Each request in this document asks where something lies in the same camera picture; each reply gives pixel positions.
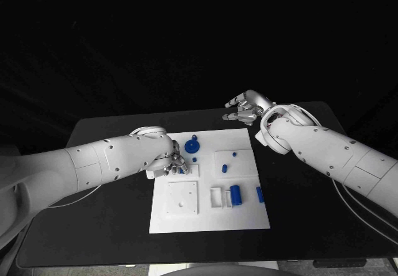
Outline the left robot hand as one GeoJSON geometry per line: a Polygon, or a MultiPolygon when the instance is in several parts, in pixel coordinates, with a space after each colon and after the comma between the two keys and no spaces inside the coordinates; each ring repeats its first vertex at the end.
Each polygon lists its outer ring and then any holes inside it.
{"type": "Polygon", "coordinates": [[[181,146],[176,140],[174,140],[174,151],[171,154],[171,164],[163,169],[163,175],[168,176],[169,174],[188,174],[189,168],[187,166],[185,158],[181,155],[181,146]]]}

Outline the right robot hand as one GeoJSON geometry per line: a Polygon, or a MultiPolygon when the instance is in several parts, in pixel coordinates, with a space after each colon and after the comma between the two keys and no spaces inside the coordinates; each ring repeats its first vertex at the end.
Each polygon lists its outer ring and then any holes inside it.
{"type": "Polygon", "coordinates": [[[227,108],[234,106],[237,106],[237,112],[223,115],[223,119],[225,121],[241,121],[251,126],[254,121],[263,118],[267,111],[276,106],[276,102],[257,91],[247,90],[225,104],[227,108]]]}

